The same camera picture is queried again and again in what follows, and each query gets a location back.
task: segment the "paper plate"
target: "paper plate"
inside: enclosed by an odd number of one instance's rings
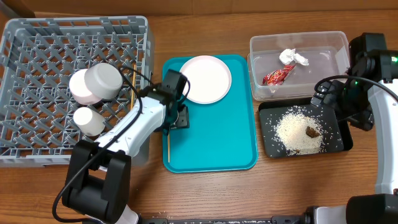
[[[228,66],[212,56],[197,56],[187,61],[180,72],[191,83],[187,99],[200,104],[214,103],[222,99],[231,88],[232,76]],[[187,94],[188,84],[183,94]]]

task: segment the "white rice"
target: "white rice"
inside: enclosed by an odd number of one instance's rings
[[[307,136],[305,133],[307,126],[315,129],[320,135],[315,138]],[[323,150],[324,130],[322,130],[319,120],[305,116],[301,110],[298,112],[288,110],[278,121],[277,126],[274,126],[274,130],[277,140],[284,144],[289,156],[314,154]]]

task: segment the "gray dish rack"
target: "gray dish rack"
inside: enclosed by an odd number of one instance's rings
[[[135,63],[150,78],[154,44],[142,16],[10,20],[0,43],[0,167],[68,164],[74,144],[90,141],[72,119],[78,105],[68,89],[70,76],[107,61],[115,67]],[[132,73],[124,73],[131,80]],[[148,84],[136,77],[137,89]],[[117,98],[89,107],[111,129],[131,101],[123,85]]]

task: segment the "wooden chopstick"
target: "wooden chopstick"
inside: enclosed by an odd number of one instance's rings
[[[170,163],[170,131],[169,134],[167,135],[167,155],[168,155],[168,161]]]
[[[134,64],[134,69],[137,70],[137,64]],[[132,73],[132,85],[136,87],[136,72]],[[132,107],[134,106],[134,91],[131,90],[131,105],[130,105],[130,110],[132,110]]]

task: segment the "white cup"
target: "white cup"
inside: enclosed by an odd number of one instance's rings
[[[108,63],[99,63],[86,71],[85,83],[94,95],[112,99],[119,94],[123,79],[117,68]]]
[[[94,104],[102,100],[102,98],[94,95],[86,86],[85,73],[87,69],[75,72],[69,80],[69,90],[74,99],[82,105]]]
[[[105,128],[104,117],[87,107],[78,108],[73,114],[73,121],[87,136],[99,135]]]

